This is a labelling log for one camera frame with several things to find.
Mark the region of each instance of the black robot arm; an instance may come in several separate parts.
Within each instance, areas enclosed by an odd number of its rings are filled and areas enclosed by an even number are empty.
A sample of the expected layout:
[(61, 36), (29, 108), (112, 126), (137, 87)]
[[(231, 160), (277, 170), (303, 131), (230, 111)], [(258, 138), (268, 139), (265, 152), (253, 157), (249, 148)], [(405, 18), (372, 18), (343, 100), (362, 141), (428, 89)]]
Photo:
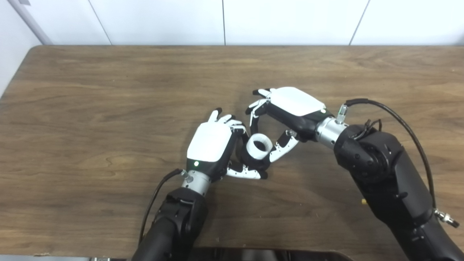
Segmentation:
[(409, 260), (464, 261), (463, 252), (438, 222), (432, 196), (404, 147), (395, 136), (375, 129), (352, 138), (363, 129), (363, 125), (347, 127), (334, 153), (374, 215), (390, 228)]
[[(208, 214), (205, 196), (211, 183), (225, 175), (247, 179), (265, 179), (266, 172), (231, 161), (238, 139), (248, 134), (242, 122), (227, 114), (219, 117), (215, 109), (207, 122), (200, 124), (187, 149), (186, 170), (174, 170), (158, 184), (145, 212), (138, 248), (132, 261), (187, 260), (195, 239)], [(151, 206), (169, 178), (181, 174), (182, 186), (166, 196), (150, 229), (143, 236)]]
[[(411, 261), (464, 261), (463, 252), (439, 223), (459, 225), (435, 207), (425, 153), (411, 128), (390, 108), (355, 99), (343, 104), (334, 117), (323, 103), (294, 87), (256, 90), (253, 94), (262, 99), (246, 111), (251, 115), (252, 130), (257, 132), (258, 118), (268, 114), (289, 127), (297, 141), (315, 141), (332, 149), (338, 164), (350, 172), (374, 215), (391, 229)], [(424, 161), (429, 190), (395, 136), (376, 130), (370, 121), (352, 126), (344, 123), (348, 107), (354, 104), (378, 106), (406, 128)]]

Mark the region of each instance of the wood grain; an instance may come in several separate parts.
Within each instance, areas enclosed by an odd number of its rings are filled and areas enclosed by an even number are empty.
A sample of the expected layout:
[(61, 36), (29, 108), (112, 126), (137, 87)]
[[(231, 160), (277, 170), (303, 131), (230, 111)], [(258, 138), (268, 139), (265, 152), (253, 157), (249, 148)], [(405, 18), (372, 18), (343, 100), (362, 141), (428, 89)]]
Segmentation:
[[(441, 210), (464, 222), (463, 47), (33, 48), (0, 100), (0, 253), (128, 258), (161, 177), (185, 166), (196, 127), (221, 106), (248, 121), (259, 88), (296, 86), (336, 112), (369, 97), (414, 129), (432, 165)], [(407, 133), (375, 107), (423, 166)], [(284, 127), (263, 118), (275, 139)], [(155, 203), (180, 186), (168, 182)], [(214, 184), (198, 246), (335, 250), (356, 261), (406, 260), (361, 205), (332, 152), (299, 144), (268, 180)], [(464, 230), (445, 227), (464, 249)]]

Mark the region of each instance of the white ring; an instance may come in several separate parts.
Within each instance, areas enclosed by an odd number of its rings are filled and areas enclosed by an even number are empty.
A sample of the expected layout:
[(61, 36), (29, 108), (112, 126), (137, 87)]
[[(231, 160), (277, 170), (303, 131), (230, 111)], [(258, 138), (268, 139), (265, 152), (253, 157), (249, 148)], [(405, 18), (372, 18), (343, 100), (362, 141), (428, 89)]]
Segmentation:
[[(262, 151), (255, 146), (255, 141), (261, 142), (266, 151)], [(253, 134), (246, 144), (246, 151), (250, 154), (251, 157), (257, 160), (262, 160), (266, 157), (272, 149), (272, 141), (264, 134), (256, 133)]]

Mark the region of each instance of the metal connector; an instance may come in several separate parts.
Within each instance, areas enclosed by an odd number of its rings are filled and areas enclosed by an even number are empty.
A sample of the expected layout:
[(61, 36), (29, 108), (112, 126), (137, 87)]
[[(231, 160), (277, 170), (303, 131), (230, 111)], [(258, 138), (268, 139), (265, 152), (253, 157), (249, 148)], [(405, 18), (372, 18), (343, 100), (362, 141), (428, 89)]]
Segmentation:
[(190, 176), (186, 170), (182, 170), (180, 175), (185, 179), (185, 181), (187, 181), (187, 183), (190, 183), (193, 181), (193, 177)]
[(443, 211), (440, 211), (438, 209), (435, 209), (435, 211), (433, 213), (435, 214), (435, 216), (437, 216), (437, 218), (441, 222), (447, 223), (448, 225), (451, 225), (454, 228), (459, 227), (459, 223), (457, 221), (455, 221), (454, 219), (452, 219), (450, 214), (445, 213)]
[(285, 134), (287, 134), (287, 136), (296, 137), (296, 132), (294, 130), (286, 130)]
[(336, 124), (343, 124), (345, 121), (345, 116), (348, 111), (348, 106), (346, 104), (342, 104), (340, 110), (338, 111), (337, 119), (335, 120)]

